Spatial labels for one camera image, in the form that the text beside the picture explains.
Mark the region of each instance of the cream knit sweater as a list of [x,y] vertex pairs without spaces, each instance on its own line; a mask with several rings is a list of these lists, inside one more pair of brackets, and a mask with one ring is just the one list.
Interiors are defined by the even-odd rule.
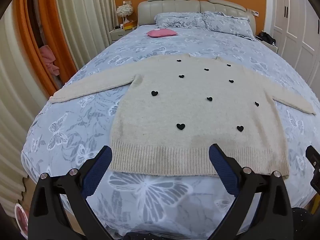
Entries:
[[62,88],[50,101],[128,83],[110,135],[110,168],[121,172],[216,175],[208,149],[217,143],[242,167],[288,175],[288,148],[273,100],[316,114],[303,97],[265,76],[221,58],[188,54],[105,70]]

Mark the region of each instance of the wall switch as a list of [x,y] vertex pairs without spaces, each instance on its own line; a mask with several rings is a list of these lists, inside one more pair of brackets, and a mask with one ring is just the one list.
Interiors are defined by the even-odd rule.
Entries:
[[256,11],[254,11],[254,10],[251,10],[251,9],[247,8],[247,12],[248,12],[248,13],[251,13],[251,14],[254,15],[254,16],[259,17],[259,13],[256,12]]

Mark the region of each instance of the orange curtain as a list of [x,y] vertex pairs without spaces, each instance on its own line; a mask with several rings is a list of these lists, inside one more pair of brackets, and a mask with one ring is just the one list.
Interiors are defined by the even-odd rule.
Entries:
[[59,67],[60,78],[64,84],[77,72],[77,68],[64,37],[56,0],[38,0],[38,3],[44,36],[56,57],[54,64]]
[[53,77],[48,71],[39,52],[36,39],[33,35],[30,24],[27,0],[15,0],[15,9],[21,40],[31,62],[31,65],[45,91],[49,96],[52,96],[59,88],[54,82]]

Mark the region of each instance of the pink cloth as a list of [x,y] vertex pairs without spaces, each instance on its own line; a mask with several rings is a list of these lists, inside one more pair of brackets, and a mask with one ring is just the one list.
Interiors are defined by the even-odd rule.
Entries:
[[153,38],[158,38],[158,37],[174,36],[174,35],[177,35],[177,33],[169,29],[156,29],[156,30],[147,32],[147,35]]
[[39,48],[40,54],[42,56],[42,59],[47,66],[49,72],[52,75],[58,76],[60,74],[59,68],[55,65],[53,65],[53,62],[56,60],[56,57],[54,56],[52,50],[49,48],[48,45],[44,45],[41,48]]

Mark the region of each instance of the ribbed hem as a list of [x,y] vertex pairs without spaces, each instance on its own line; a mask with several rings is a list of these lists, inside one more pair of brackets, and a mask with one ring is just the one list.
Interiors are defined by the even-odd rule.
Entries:
[[[112,140],[110,169],[119,172],[161,176],[216,176],[209,160],[209,149],[174,148],[167,146],[136,145]],[[281,172],[289,175],[287,153],[253,147],[225,149],[224,153],[235,158],[241,167],[250,167],[255,173]]]

